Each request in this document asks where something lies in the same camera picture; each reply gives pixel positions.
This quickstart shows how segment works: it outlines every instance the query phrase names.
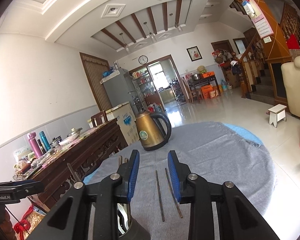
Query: framed picture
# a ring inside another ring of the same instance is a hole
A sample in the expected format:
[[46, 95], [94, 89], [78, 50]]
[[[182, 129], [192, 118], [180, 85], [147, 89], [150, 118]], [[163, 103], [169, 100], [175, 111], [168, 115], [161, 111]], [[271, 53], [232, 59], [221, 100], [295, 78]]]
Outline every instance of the framed picture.
[[201, 54], [200, 54], [197, 46], [191, 47], [191, 48], [187, 49], [187, 51], [188, 51], [188, 54], [191, 58], [191, 61], [202, 59]]

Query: orange box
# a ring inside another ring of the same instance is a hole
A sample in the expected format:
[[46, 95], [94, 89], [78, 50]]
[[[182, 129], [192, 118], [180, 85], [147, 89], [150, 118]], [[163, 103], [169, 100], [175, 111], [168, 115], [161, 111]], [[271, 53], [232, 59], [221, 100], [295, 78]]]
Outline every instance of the orange box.
[[214, 71], [209, 71], [209, 72], [201, 74], [201, 77], [206, 78], [206, 77], [209, 77], [209, 76], [213, 76], [214, 74], [215, 74]]
[[209, 75], [209, 73], [207, 72], [207, 73], [203, 73], [203, 74], [201, 74], [201, 77], [202, 78], [206, 78], [206, 77], [209, 77], [210, 75]]
[[212, 91], [209, 92], [209, 98], [215, 98], [219, 95], [219, 92], [217, 89], [214, 89]]
[[209, 92], [212, 91], [212, 90], [213, 90], [212, 85], [207, 85], [207, 86], [201, 87], [203, 98], [208, 99], [209, 98]]

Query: plate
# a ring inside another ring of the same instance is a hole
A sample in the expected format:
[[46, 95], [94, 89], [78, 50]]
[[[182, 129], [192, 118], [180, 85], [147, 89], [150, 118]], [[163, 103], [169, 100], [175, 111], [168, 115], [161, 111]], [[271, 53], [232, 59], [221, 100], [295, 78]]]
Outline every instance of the plate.
[[59, 142], [59, 145], [61, 145], [61, 146], [67, 145], [68, 143], [73, 142], [78, 136], [79, 136], [79, 134], [75, 133], [75, 134], [67, 137], [63, 141]]

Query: wooden ceiling beam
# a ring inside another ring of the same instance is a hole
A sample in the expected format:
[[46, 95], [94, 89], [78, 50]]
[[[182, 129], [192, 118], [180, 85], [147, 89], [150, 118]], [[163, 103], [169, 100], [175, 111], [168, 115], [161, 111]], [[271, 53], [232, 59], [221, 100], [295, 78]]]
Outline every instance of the wooden ceiling beam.
[[134, 37], [130, 34], [130, 32], [128, 32], [128, 30], [123, 26], [123, 24], [120, 21], [116, 21], [115, 23], [120, 27], [121, 30], [123, 30], [123, 32], [125, 34], [128, 35], [130, 40], [132, 40], [134, 43], [136, 43], [136, 40], [134, 39]]
[[150, 21], [151, 21], [153, 33], [154, 33], [154, 34], [157, 34], [157, 28], [155, 27], [155, 22], [154, 22], [154, 18], [153, 18], [153, 14], [152, 14], [151, 7], [148, 7], [148, 8], [147, 8], [147, 12], [148, 12], [148, 15], [149, 15], [149, 17], [150, 17]]
[[182, 4], [182, 0], [177, 0], [176, 20], [175, 20], [176, 23], [179, 23], [180, 20], [181, 4]]
[[168, 30], [168, 8], [167, 8], [167, 2], [164, 2], [162, 4], [162, 12], [163, 12], [163, 23], [164, 23], [164, 29]]
[[120, 44], [122, 47], [124, 47], [124, 44], [122, 41], [120, 41], [119, 39], [117, 39], [111, 32], [109, 32], [106, 29], [102, 29], [101, 30], [104, 34], [108, 35], [111, 39], [113, 39], [116, 43]]
[[138, 26], [138, 28], [139, 28], [139, 30], [140, 30], [142, 36], [146, 39], [147, 36], [146, 36], [145, 32], [143, 31], [143, 28], [142, 28], [140, 22], [138, 21], [138, 18], [136, 17], [136, 15], [135, 15], [134, 13], [131, 14], [131, 16], [132, 16], [134, 22], [136, 23], [136, 25]]

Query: red cloth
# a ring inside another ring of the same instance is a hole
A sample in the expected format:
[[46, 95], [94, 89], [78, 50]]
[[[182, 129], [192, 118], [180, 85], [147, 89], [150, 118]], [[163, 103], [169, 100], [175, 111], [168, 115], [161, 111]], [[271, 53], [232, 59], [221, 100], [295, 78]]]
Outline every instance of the red cloth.
[[294, 34], [291, 34], [290, 38], [287, 40], [288, 49], [300, 49], [299, 42]]
[[16, 223], [13, 227], [13, 229], [15, 230], [15, 232], [17, 234], [19, 234], [20, 240], [24, 240], [23, 238], [23, 231], [29, 230], [31, 225], [29, 223], [28, 220], [26, 220], [26, 218], [28, 217], [28, 215], [30, 215], [33, 211], [33, 205], [31, 205], [29, 207], [29, 209], [26, 211], [26, 213], [23, 215], [22, 219], [20, 220], [20, 222]]

